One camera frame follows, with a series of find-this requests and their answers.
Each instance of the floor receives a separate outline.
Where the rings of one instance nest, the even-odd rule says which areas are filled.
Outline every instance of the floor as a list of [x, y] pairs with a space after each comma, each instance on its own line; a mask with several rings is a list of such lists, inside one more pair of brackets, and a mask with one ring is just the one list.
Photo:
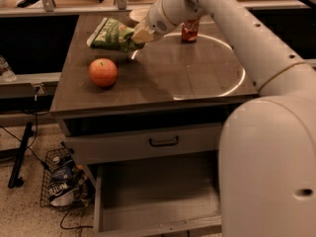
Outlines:
[[[0, 127], [22, 138], [25, 124], [33, 123], [36, 130], [34, 115], [20, 112], [0, 113]], [[38, 115], [38, 136], [32, 145], [37, 156], [44, 160], [47, 152], [61, 148], [63, 134], [49, 113]], [[16, 148], [20, 142], [11, 134], [0, 128], [0, 150]], [[0, 164], [0, 236], [1, 237], [57, 237], [57, 236], [93, 236], [92, 228], [64, 230], [60, 222], [67, 210], [57, 210], [42, 206], [40, 191], [42, 185], [43, 167], [30, 150], [26, 151], [20, 176], [24, 184], [19, 188], [9, 189], [8, 182], [13, 168], [13, 162]], [[92, 226], [94, 205], [76, 207], [69, 212], [63, 221], [63, 227]], [[220, 237], [221, 234], [209, 230], [173, 233], [164, 237]]]

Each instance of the apple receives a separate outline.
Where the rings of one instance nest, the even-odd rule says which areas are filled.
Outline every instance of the apple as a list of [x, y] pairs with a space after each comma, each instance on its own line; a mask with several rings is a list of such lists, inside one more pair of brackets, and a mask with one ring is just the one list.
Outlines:
[[88, 72], [91, 81], [100, 87], [110, 87], [118, 78], [117, 66], [110, 59], [106, 58], [92, 61]]

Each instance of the green chip bag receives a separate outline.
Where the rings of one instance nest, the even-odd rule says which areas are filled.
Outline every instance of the green chip bag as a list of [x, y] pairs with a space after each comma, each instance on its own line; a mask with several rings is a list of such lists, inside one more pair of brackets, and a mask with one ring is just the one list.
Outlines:
[[131, 37], [134, 29], [129, 28], [118, 20], [104, 18], [95, 32], [88, 38], [87, 45], [117, 51], [135, 51], [145, 46], [145, 43], [135, 43]]

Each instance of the metal stand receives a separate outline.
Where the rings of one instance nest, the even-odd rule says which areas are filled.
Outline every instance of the metal stand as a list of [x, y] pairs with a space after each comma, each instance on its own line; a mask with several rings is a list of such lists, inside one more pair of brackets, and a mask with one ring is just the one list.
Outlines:
[[15, 188], [15, 187], [20, 187], [24, 183], [23, 179], [19, 178], [19, 173], [20, 173], [20, 169], [22, 166], [25, 152], [28, 148], [29, 137], [32, 137], [33, 135], [34, 135], [34, 132], [32, 131], [32, 123], [28, 122], [23, 134], [23, 138], [21, 140], [20, 147], [0, 151], [0, 159], [15, 157], [15, 163], [14, 163], [10, 181], [8, 184], [8, 188], [10, 189]]

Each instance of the drawer handle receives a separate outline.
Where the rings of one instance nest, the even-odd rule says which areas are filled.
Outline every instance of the drawer handle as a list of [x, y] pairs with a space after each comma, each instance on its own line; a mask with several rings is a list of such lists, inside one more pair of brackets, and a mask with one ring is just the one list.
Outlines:
[[149, 144], [152, 147], [164, 147], [164, 146], [175, 146], [179, 144], [179, 137], [176, 135], [171, 141], [154, 141], [152, 138], [149, 138]]

